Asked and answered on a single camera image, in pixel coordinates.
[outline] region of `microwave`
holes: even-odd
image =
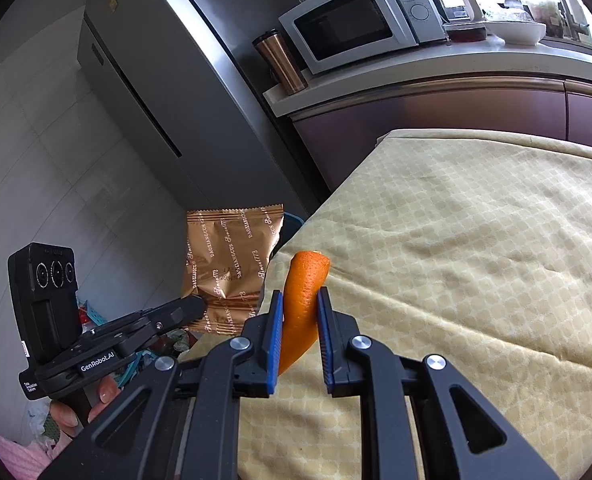
[[[312,74],[445,39],[433,0],[306,0],[280,21]]]

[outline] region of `gray tile wall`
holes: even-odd
[[[6,261],[32,240],[76,255],[109,319],[178,297],[185,212],[122,136],[76,61],[82,9],[0,64],[0,434],[31,440]]]

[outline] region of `pink clothing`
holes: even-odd
[[[71,439],[61,431],[55,447],[45,452],[37,442],[21,446],[0,436],[0,460],[16,480],[36,480],[70,442]]]

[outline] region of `metal bolt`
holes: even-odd
[[[434,354],[427,357],[427,366],[432,370],[442,370],[447,366],[447,361],[442,355]]]
[[[156,359],[156,369],[160,370],[161,372],[165,372],[167,370],[171,370],[173,368],[173,357],[169,357],[167,355],[159,357]]]
[[[371,346],[371,339],[365,335],[357,335],[356,337],[352,338],[351,344],[354,348],[365,350]]]
[[[234,337],[229,345],[234,350],[247,350],[251,342],[246,337]]]

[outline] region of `kitchen counter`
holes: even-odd
[[[329,73],[312,76],[303,72],[309,86],[288,96],[276,85],[263,95],[280,117],[381,86],[439,76],[473,73],[524,73],[563,76],[592,82],[592,56],[538,44],[506,45],[490,36],[486,41],[453,43],[397,51]]]

